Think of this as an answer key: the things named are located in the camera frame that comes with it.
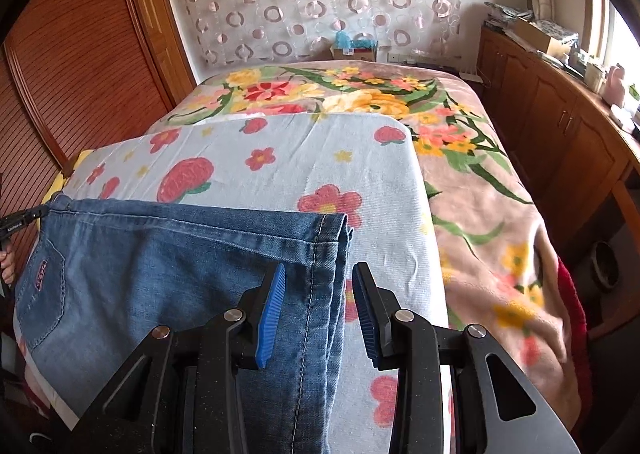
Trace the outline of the person's left hand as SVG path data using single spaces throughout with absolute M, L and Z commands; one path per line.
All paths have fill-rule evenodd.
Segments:
M 15 255 L 10 244 L 7 244 L 0 252 L 0 260 L 2 282 L 12 285 L 15 281 Z

